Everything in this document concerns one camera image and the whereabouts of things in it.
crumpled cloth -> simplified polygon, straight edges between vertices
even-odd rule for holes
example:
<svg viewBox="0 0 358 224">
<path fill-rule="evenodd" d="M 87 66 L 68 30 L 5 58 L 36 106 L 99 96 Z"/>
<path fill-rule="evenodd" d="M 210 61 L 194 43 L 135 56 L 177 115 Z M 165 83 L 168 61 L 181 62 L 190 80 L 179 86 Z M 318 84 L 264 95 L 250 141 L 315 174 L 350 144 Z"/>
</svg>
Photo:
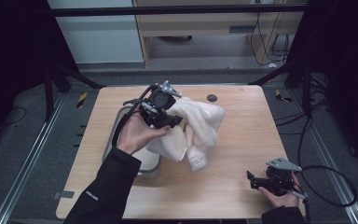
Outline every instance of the crumpled cloth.
<svg viewBox="0 0 358 224">
<path fill-rule="evenodd" d="M 167 113 L 182 117 L 182 122 L 169 129 L 165 136 L 150 141 L 146 149 L 173 161 L 181 161 L 186 156 L 191 171 L 203 169 L 207 164 L 208 150 L 217 142 L 224 109 L 184 97 Z"/>
</svg>

gray carpet floor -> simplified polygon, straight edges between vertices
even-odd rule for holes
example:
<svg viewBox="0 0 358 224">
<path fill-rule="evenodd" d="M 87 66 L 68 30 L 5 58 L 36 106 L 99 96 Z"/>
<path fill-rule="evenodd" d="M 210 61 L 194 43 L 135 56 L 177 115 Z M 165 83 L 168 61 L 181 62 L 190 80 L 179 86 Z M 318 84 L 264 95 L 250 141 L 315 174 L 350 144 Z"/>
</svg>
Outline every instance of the gray carpet floor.
<svg viewBox="0 0 358 224">
<path fill-rule="evenodd" d="M 156 45 L 163 44 L 162 41 L 156 43 Z M 154 54 L 155 56 L 151 62 L 158 59 L 157 53 L 155 52 Z M 181 57 L 183 61 L 196 60 L 191 58 L 191 54 L 185 55 L 182 53 Z M 230 58 L 230 55 L 225 54 L 222 57 Z M 205 66 L 202 66 L 202 63 L 190 66 L 176 65 L 176 69 L 172 68 L 172 65 L 163 67 L 162 65 L 156 66 L 153 63 L 147 69 L 116 71 L 114 73 L 84 73 L 84 75 L 108 86 L 148 85 L 162 82 L 166 79 L 172 85 L 244 84 L 257 80 L 271 71 L 271 68 L 266 66 L 257 68 L 256 65 L 253 65 L 246 68 L 232 65 L 227 67 L 224 63 L 215 63 L 214 67 L 211 68 L 210 62 L 205 63 Z M 82 133 L 85 131 L 85 126 L 98 95 L 98 90 L 87 87 L 75 79 L 69 79 L 73 87 L 69 93 L 63 95 L 62 112 L 58 116 L 57 122 L 55 122 L 48 140 L 37 159 L 37 163 L 12 211 L 10 216 L 12 220 L 20 220 L 22 223 L 60 223 L 55 216 L 58 200 L 54 199 L 53 196 L 55 192 L 63 190 L 75 159 L 78 145 L 81 142 Z M 277 89 L 282 92 L 283 97 L 292 99 L 296 99 L 298 93 L 301 92 L 300 87 L 287 90 L 282 85 L 283 80 L 284 75 L 263 86 L 269 108 L 277 124 L 290 119 L 281 118 L 301 113 L 296 102 L 289 103 L 276 98 L 275 91 Z M 81 108 L 76 108 L 80 94 L 85 91 L 88 93 L 85 104 Z M 62 95 L 57 90 L 54 90 L 54 92 L 55 96 Z M 44 97 L 42 85 L 21 93 L 16 98 L 15 107 L 8 116 L 6 125 L 2 126 L 0 131 L 0 205 L 7 196 L 43 126 L 46 116 Z M 322 94 L 315 94 L 313 98 L 313 104 L 324 100 Z M 358 193 L 358 157 L 351 155 L 350 146 L 345 135 L 337 125 L 334 115 L 329 112 L 329 104 L 326 103 L 316 107 L 312 112 L 312 116 L 312 125 L 324 140 L 324 144 L 328 148 L 328 152 L 338 170 L 348 177 Z M 304 125 L 305 120 L 298 119 L 287 125 L 277 127 L 287 156 L 294 163 L 297 162 L 300 133 Z M 306 131 L 301 146 L 301 164 L 302 166 L 324 164 L 310 130 Z M 310 184 L 323 196 L 334 202 L 340 202 L 337 196 L 337 189 L 332 184 L 329 173 L 324 170 L 311 170 L 307 171 L 306 177 Z M 312 223 L 357 223 L 350 220 L 347 209 L 331 205 L 311 192 L 302 178 L 300 178 L 300 184 L 311 195 L 310 217 Z M 249 223 L 260 223 L 260 220 L 249 220 Z"/>
</svg>

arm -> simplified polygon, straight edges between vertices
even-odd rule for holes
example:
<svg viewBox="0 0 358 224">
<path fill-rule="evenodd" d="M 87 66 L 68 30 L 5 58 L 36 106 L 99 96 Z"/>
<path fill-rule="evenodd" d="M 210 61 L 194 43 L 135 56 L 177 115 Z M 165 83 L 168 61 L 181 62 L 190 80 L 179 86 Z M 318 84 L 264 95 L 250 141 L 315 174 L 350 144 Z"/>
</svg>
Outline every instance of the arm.
<svg viewBox="0 0 358 224">
<path fill-rule="evenodd" d="M 81 193 L 64 224 L 119 223 L 141 166 L 132 154 L 168 129 L 168 126 L 151 129 L 139 113 L 133 114 L 120 133 L 117 147 L 109 152 L 95 180 Z"/>
<path fill-rule="evenodd" d="M 292 174 L 293 181 L 296 183 L 296 188 L 299 186 L 298 180 Z M 262 215 L 263 224 L 305 224 L 305 220 L 298 208 L 298 198 L 290 193 L 283 196 L 275 196 L 267 189 L 260 187 L 258 190 L 269 199 L 274 209 Z"/>
</svg>

black bar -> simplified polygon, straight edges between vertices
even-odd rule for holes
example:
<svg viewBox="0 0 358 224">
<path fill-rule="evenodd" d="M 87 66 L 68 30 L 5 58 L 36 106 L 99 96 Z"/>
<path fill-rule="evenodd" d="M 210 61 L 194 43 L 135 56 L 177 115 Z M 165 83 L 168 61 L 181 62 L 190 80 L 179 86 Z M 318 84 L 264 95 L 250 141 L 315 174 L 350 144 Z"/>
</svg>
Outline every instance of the black bar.
<svg viewBox="0 0 358 224">
<path fill-rule="evenodd" d="M 243 12 L 297 12 L 310 9 L 307 4 L 271 5 L 222 5 L 222 6 L 175 6 L 175 7 L 95 7 L 57 8 L 32 10 L 31 14 L 54 17 L 123 16 L 156 14 L 200 14 L 200 13 L 243 13 Z"/>
</svg>

black jacket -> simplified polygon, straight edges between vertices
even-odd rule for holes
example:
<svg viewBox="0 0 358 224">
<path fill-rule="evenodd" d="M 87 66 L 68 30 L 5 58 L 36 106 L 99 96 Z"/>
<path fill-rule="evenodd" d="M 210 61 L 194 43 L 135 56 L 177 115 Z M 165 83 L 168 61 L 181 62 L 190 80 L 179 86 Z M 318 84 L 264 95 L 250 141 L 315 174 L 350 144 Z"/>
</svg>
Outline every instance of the black jacket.
<svg viewBox="0 0 358 224">
<path fill-rule="evenodd" d="M 112 148 L 95 180 L 81 193 L 64 224 L 120 223 L 127 198 L 141 162 Z M 304 219 L 296 207 L 275 208 L 262 216 L 263 223 L 302 224 Z"/>
</svg>

